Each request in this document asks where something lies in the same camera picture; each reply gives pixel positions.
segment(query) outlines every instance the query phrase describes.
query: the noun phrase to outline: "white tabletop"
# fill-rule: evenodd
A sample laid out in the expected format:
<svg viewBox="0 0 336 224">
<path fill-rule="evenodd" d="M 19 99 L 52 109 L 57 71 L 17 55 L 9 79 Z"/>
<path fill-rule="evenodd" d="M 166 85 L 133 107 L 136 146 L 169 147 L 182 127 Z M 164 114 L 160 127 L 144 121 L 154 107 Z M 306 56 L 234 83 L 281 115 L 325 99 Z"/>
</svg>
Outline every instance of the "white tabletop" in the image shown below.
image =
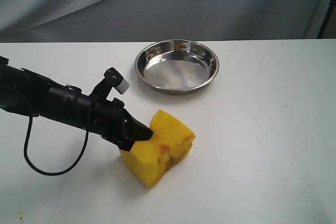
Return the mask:
<svg viewBox="0 0 336 224">
<path fill-rule="evenodd" d="M 28 119 L 0 111 L 0 223 L 336 223 L 336 40 L 204 42 L 219 74 L 184 96 L 137 79 L 133 62 L 148 44 L 0 44 L 11 66 L 86 94 L 114 66 L 131 86 L 109 99 L 146 124 L 164 109 L 197 134 L 190 155 L 146 190 L 94 134 L 68 174 L 35 173 L 23 159 Z M 31 159 L 66 168 L 84 134 L 37 118 Z"/>
</svg>

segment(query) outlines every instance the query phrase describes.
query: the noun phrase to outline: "black cable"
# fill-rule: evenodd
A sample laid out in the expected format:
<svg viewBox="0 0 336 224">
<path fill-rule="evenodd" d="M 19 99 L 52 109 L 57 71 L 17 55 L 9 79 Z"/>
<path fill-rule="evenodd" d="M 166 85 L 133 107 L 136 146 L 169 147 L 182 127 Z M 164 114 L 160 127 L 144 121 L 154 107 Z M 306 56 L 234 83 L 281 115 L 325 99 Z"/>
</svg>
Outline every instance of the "black cable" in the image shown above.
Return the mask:
<svg viewBox="0 0 336 224">
<path fill-rule="evenodd" d="M 16 91 L 15 89 L 12 89 L 8 86 L 3 86 L 1 85 L 0 87 L 3 87 L 3 88 L 6 88 L 7 90 L 11 91 L 11 92 L 14 92 L 16 95 L 18 95 L 20 98 L 22 98 L 22 100 L 25 101 L 26 105 L 27 105 L 27 108 L 29 110 L 29 122 L 28 122 L 28 128 L 27 128 L 27 133 L 26 133 L 26 138 L 25 138 L 25 144 L 24 144 L 24 150 L 23 150 L 23 155 L 24 155 L 24 158 L 25 158 L 25 161 L 27 162 L 27 164 L 36 172 L 42 174 L 42 175 L 46 175 L 46 176 L 59 176 L 59 175 L 63 175 L 67 172 L 69 172 L 70 170 L 72 170 L 77 164 L 78 162 L 80 161 L 80 159 L 82 158 L 83 154 L 84 154 L 84 151 L 85 151 L 85 148 L 87 146 L 87 143 L 88 143 L 88 139 L 89 139 L 89 124 L 90 124 L 90 117 L 91 117 L 91 112 L 92 112 L 92 108 L 94 107 L 95 105 L 95 102 L 92 102 L 90 104 L 90 108 L 89 108 L 89 112 L 88 112 L 88 120 L 87 120 L 87 128 L 86 128 L 86 133 L 85 133 L 85 139 L 84 139 L 84 144 L 83 144 L 83 147 L 80 151 L 80 154 L 79 156 L 77 157 L 77 159 L 75 160 L 75 162 L 70 166 L 68 167 L 67 169 L 65 170 L 62 170 L 60 172 L 56 172 L 56 173 L 50 173 L 50 172 L 45 172 L 39 168 L 37 168 L 29 159 L 28 157 L 28 144 L 29 144 L 29 138 L 30 138 L 30 133 L 32 131 L 32 126 L 33 126 L 33 116 L 34 116 L 34 112 L 30 106 L 30 103 L 29 101 L 18 91 Z"/>
</svg>

